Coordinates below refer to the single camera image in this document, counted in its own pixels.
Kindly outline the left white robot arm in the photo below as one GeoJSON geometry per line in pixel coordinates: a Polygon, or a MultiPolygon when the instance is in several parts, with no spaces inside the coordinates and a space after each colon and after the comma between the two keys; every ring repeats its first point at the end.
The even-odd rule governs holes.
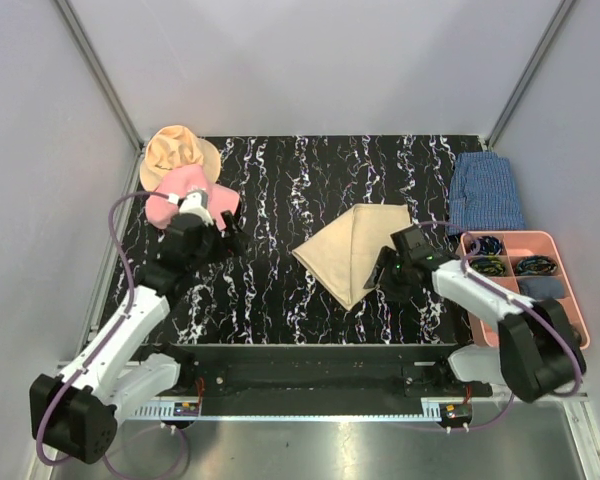
{"type": "Polygon", "coordinates": [[[38,458],[51,447],[85,464],[106,453],[118,427],[158,393],[176,396],[195,386],[189,358],[170,347],[146,367],[123,371],[147,335],[179,303],[203,267],[245,254],[248,236],[229,210],[210,224],[194,213],[176,215],[163,241],[132,276],[124,300],[91,343],[55,376],[39,375],[29,390],[38,458]]]}

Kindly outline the beige cloth napkin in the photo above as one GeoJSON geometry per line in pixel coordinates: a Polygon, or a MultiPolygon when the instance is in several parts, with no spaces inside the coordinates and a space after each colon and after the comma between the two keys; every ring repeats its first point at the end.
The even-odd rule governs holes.
{"type": "Polygon", "coordinates": [[[369,292],[365,286],[391,235],[411,225],[405,205],[356,204],[323,227],[292,255],[347,311],[369,292]]]}

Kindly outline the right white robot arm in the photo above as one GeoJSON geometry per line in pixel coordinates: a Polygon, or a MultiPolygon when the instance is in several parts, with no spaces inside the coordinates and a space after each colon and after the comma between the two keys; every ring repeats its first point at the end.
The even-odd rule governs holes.
{"type": "Polygon", "coordinates": [[[564,307],[554,299],[536,300],[509,290],[459,257],[435,249],[419,226],[390,236],[380,249],[365,286],[403,301],[413,287],[425,287],[479,320],[498,336],[497,347],[460,347],[434,371],[434,384],[456,396],[470,382],[507,387],[532,403],[546,395],[579,392],[587,366],[564,307]]]}

